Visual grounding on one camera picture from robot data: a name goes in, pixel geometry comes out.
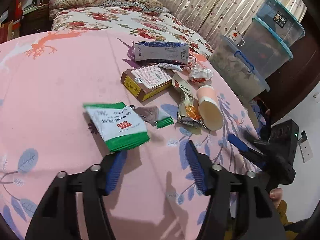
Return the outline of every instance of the blue lid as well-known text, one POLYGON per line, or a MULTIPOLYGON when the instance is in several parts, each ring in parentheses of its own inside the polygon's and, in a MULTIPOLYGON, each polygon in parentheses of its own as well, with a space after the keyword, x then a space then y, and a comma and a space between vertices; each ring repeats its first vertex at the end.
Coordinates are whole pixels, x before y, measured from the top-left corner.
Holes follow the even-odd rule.
POLYGON ((280 3, 278 0, 273 0, 275 1, 278 5, 280 5, 294 20, 295 22, 300 26, 300 28, 303 30, 303 35, 300 35, 299 39, 302 38, 304 35, 306 35, 306 32, 304 31, 303 26, 301 25, 300 22, 298 22, 298 20, 296 19, 296 17, 293 16, 293 14, 291 12, 288 11, 288 9, 286 7, 284 7, 282 5, 282 3, 280 3))
POLYGON ((263 88, 267 92, 269 92, 270 87, 268 83, 260 75, 260 73, 256 70, 256 68, 250 63, 250 61, 245 57, 245 55, 235 46, 235 44, 228 37, 221 35, 221 39, 226 41, 227 45, 233 50, 234 56, 239 58, 239 60, 241 60, 241 62, 247 66, 247 68, 250 70, 249 73, 252 72, 259 79, 260 84, 263 86, 263 88))
POLYGON ((253 20, 256 20, 258 23, 260 23, 263 27, 265 27, 276 39, 277 41, 279 41, 279 43, 282 45, 282 47, 286 50, 286 52, 289 54, 290 56, 290 60, 293 59, 293 55, 291 50, 288 48, 288 46, 284 43, 284 41, 278 36, 278 34, 275 33, 275 31, 273 29, 271 29, 269 27, 269 25, 267 25, 264 21, 262 21, 258 16, 254 16, 252 18, 253 20))

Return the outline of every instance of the wooden cabinet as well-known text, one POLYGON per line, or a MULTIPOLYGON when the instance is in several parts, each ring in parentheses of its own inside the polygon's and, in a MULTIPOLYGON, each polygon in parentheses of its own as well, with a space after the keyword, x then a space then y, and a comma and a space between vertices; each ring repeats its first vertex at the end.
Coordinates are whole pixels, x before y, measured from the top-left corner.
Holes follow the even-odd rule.
POLYGON ((50 31, 52 23, 49 20, 48 4, 24 15, 20 22, 20 36, 50 31))

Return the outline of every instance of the curtain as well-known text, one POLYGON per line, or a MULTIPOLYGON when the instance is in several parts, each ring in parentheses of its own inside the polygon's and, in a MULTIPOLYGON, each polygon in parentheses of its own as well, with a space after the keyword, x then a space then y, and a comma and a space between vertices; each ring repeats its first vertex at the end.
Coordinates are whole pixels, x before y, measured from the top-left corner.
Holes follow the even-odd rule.
MULTIPOLYGON (((199 33, 214 49, 220 34, 245 32, 263 0, 159 0, 186 27, 199 33)), ((279 0, 300 22, 307 10, 302 0, 279 0)))

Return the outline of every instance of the brown box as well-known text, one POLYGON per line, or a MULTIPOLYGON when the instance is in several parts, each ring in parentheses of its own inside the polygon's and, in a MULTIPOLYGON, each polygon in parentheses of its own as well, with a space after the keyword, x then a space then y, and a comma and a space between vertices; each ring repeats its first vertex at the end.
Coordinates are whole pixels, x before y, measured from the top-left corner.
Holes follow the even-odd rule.
POLYGON ((128 69, 122 73, 121 83, 140 101, 170 87, 174 72, 158 64, 128 69))

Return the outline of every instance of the pillow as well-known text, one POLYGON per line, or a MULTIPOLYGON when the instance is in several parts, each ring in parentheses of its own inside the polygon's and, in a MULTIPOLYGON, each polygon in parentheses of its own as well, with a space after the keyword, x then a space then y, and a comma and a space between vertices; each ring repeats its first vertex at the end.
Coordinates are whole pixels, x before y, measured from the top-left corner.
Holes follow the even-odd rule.
POLYGON ((95 6, 121 7, 152 16, 159 16, 164 7, 158 0, 50 0, 50 19, 61 10, 95 6))

